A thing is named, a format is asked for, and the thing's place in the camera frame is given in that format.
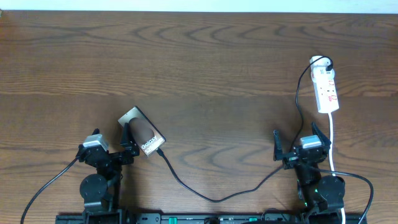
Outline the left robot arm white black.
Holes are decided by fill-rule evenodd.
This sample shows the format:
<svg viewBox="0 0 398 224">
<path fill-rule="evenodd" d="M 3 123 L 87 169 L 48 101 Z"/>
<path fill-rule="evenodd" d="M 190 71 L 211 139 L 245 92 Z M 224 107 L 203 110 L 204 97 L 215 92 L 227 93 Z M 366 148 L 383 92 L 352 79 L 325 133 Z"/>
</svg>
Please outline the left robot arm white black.
<svg viewBox="0 0 398 224">
<path fill-rule="evenodd" d="M 136 221 L 128 210 L 119 207 L 123 166 L 133 164 L 134 157 L 139 155 L 129 123 L 124 124 L 120 145 L 123 151 L 110 153 L 108 143 L 99 129 L 95 129 L 78 146 L 76 158 L 79 162 L 96 169 L 95 174 L 85 177 L 80 184 L 85 207 L 84 223 L 126 224 Z"/>
</svg>

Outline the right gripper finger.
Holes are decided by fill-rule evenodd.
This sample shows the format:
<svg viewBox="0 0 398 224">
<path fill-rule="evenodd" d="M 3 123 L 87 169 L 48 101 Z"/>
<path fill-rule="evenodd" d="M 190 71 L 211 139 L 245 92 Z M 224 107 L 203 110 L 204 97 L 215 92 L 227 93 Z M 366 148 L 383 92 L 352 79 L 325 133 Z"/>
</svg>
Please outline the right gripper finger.
<svg viewBox="0 0 398 224">
<path fill-rule="evenodd" d="M 274 130 L 273 132 L 274 135 L 274 155 L 273 155 L 273 160 L 274 161 L 281 161 L 284 157 L 284 153 L 282 150 L 282 144 L 279 139 L 279 132 L 278 130 Z"/>
<path fill-rule="evenodd" d="M 322 146 L 330 146 L 331 141 L 320 131 L 315 122 L 311 123 L 311 127 L 313 135 L 318 136 Z"/>
</svg>

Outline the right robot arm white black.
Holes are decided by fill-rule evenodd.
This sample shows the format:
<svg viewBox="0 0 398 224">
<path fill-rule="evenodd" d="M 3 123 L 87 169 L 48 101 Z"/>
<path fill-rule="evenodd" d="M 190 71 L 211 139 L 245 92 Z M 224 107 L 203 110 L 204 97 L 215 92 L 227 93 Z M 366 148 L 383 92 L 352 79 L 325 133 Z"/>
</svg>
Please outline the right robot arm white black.
<svg viewBox="0 0 398 224">
<path fill-rule="evenodd" d="M 340 172 L 334 168 L 320 169 L 318 165 L 333 158 L 333 131 L 326 136 L 315 123 L 312 135 L 300 139 L 289 152 L 284 152 L 279 132 L 275 130 L 273 160 L 281 161 L 282 168 L 293 169 L 297 176 L 298 196 L 305 209 L 297 217 L 303 223 L 367 223 L 367 214 L 374 198 L 371 181 L 361 175 Z M 345 213 L 344 196 L 346 182 L 352 177 L 369 185 L 369 199 L 362 214 Z"/>
</svg>

